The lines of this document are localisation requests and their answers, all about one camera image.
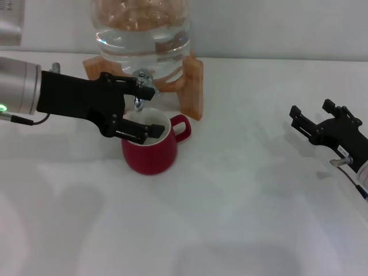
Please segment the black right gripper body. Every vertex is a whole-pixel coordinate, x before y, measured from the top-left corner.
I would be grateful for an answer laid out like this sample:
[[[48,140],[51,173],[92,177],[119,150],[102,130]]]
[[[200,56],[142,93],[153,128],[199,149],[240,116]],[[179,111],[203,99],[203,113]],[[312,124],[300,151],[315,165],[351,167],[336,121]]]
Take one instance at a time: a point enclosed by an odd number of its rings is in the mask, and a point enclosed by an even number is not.
[[[353,162],[350,168],[357,173],[367,162],[367,138],[360,133],[359,127],[362,121],[359,119],[328,119],[316,125],[310,135],[310,143],[323,145],[340,157],[344,155],[338,150],[341,146]]]

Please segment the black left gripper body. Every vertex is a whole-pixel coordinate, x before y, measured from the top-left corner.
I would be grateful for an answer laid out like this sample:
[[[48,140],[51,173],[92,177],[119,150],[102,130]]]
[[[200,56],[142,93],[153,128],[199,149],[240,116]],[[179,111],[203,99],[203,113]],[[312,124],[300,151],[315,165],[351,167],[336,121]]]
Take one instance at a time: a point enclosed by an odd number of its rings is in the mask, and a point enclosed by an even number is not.
[[[105,137],[123,137],[119,132],[126,91],[127,84],[108,73],[102,73],[97,80],[86,80],[42,71],[36,110],[87,120]]]

